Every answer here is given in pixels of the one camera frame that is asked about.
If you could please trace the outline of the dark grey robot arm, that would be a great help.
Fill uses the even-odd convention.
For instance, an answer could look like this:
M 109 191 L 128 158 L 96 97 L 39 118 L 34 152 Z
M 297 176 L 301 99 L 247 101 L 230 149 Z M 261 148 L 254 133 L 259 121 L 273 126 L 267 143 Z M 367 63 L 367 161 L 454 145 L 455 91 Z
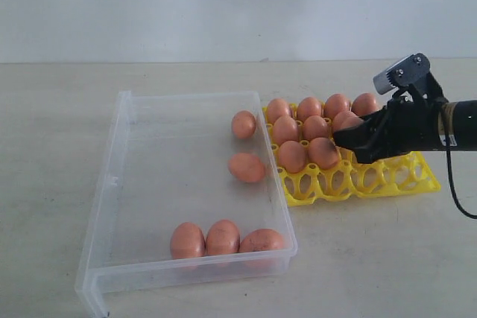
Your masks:
M 381 110 L 363 117 L 363 122 L 333 134 L 335 144 L 354 152 L 357 162 L 412 151 L 476 150 L 476 101 L 389 100 Z

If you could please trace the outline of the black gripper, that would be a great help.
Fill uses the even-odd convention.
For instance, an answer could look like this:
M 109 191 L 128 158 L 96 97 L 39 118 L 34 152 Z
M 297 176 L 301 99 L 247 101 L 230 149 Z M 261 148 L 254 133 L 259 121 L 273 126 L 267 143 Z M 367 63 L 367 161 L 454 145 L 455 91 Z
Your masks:
M 410 101 L 393 98 L 385 109 L 361 116 L 369 124 L 339 130 L 333 134 L 337 146 L 351 150 L 358 163 L 371 164 L 387 156 L 411 151 L 443 151 L 438 132 L 441 104 L 434 101 Z

